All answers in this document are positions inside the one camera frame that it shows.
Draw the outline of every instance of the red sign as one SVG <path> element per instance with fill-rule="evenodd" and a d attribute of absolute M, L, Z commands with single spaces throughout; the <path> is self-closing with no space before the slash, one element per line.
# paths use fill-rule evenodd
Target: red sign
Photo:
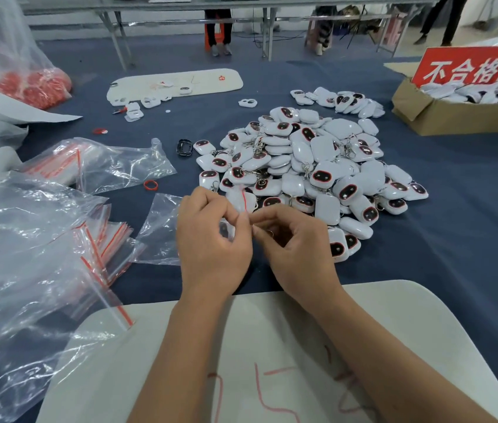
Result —
<path fill-rule="evenodd" d="M 498 82 L 498 46 L 431 47 L 412 78 L 416 86 L 459 81 L 464 84 Z"/>

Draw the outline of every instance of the gray table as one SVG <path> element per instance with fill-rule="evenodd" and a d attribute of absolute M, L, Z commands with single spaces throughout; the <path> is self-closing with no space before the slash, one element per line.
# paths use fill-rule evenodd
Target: gray table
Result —
<path fill-rule="evenodd" d="M 192 65 L 181 65 L 190 70 Z M 402 77 L 378 60 L 337 63 L 254 63 L 238 65 L 243 88 L 215 95 L 175 98 L 145 111 L 127 123 L 112 115 L 106 100 L 109 84 L 121 72 L 104 74 L 77 87 L 73 98 L 56 109 L 84 117 L 65 125 L 35 125 L 20 148 L 22 160 L 62 139 L 74 136 L 107 145 L 145 148 L 160 138 L 178 174 L 161 178 L 159 191 L 178 196 L 198 184 L 195 156 L 175 154 L 181 138 L 208 139 L 218 145 L 227 130 L 245 125 L 279 105 L 293 106 L 292 89 L 325 86 L 334 91 L 362 92 L 379 101 L 386 115 L 374 120 L 385 161 L 407 170 L 427 187 L 430 197 L 412 202 L 401 216 L 381 214 L 374 236 L 344 263 L 337 264 L 342 284 L 409 279 L 435 293 L 455 314 L 498 378 L 498 134 L 418 136 L 391 113 L 391 97 Z M 139 68 L 151 74 L 152 68 Z M 239 107 L 242 98 L 255 98 L 255 109 Z M 331 109 L 314 105 L 321 115 Z M 357 116 L 343 116 L 357 120 Z M 107 135 L 93 135 L 104 127 Z M 127 221 L 137 233 L 153 200 L 142 186 L 105 194 L 112 203 L 112 220 Z M 277 291 L 277 284 L 260 248 L 238 293 Z M 180 268 L 133 264 L 113 286 L 124 304 L 175 300 L 180 297 Z M 20 423 L 35 421 L 38 408 Z"/>
<path fill-rule="evenodd" d="M 94 12 L 102 20 L 99 23 L 81 23 L 77 25 L 39 25 L 33 29 L 78 29 L 104 26 L 110 32 L 118 58 L 124 70 L 128 65 L 133 65 L 132 52 L 126 41 L 126 27 L 150 25 L 176 25 L 176 24 L 207 24 L 223 22 L 261 22 L 263 30 L 263 57 L 272 60 L 273 56 L 273 27 L 278 21 L 314 21 L 314 20 L 370 20 L 382 19 L 383 32 L 377 51 L 384 49 L 394 56 L 400 47 L 402 36 L 408 24 L 415 15 L 421 12 L 423 6 L 435 4 L 439 0 L 191 0 L 189 3 L 148 3 L 147 0 L 19 0 L 25 15 L 59 14 L 74 12 Z M 392 12 L 387 14 L 361 14 L 356 16 L 297 16 L 277 17 L 277 9 L 283 6 L 317 6 L 322 4 L 408 4 L 408 12 Z M 187 20 L 162 20 L 162 21 L 134 21 L 122 20 L 123 11 L 202 11 L 206 9 L 228 8 L 262 8 L 262 18 L 232 18 L 232 19 L 187 19 Z M 112 22 L 109 13 L 113 12 L 116 22 Z M 389 21 L 392 18 L 401 19 L 403 30 L 397 43 L 393 47 L 382 44 Z M 118 43 L 118 32 L 126 47 L 127 60 L 124 58 Z"/>

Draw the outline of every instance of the orange stool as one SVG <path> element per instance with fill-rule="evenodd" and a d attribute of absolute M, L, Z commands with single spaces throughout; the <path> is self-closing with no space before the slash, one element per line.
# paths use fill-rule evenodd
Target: orange stool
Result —
<path fill-rule="evenodd" d="M 224 35 L 225 35 L 224 24 L 221 23 L 220 24 L 220 32 L 215 34 L 216 43 L 223 43 L 224 42 Z M 204 25 L 204 48 L 206 49 L 206 52 L 210 51 L 210 43 L 208 42 L 208 30 L 206 29 L 205 25 Z"/>

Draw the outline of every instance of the shoe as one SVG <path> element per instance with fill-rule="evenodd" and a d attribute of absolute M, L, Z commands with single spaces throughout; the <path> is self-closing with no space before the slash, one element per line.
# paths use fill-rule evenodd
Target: shoe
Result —
<path fill-rule="evenodd" d="M 414 44 L 417 46 L 417 45 L 420 45 L 420 44 L 424 44 L 427 40 L 427 35 L 423 34 L 416 42 L 414 42 Z"/>

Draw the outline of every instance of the red rubber band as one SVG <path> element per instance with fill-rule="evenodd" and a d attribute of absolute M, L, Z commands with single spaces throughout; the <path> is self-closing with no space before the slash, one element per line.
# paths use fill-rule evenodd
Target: red rubber band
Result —
<path fill-rule="evenodd" d="M 153 183 L 155 186 L 149 187 L 148 184 L 150 183 Z M 153 179 L 148 179 L 146 182 L 143 183 L 143 186 L 145 187 L 146 190 L 149 191 L 157 191 L 159 189 L 159 184 L 157 184 L 157 181 L 154 181 Z"/>

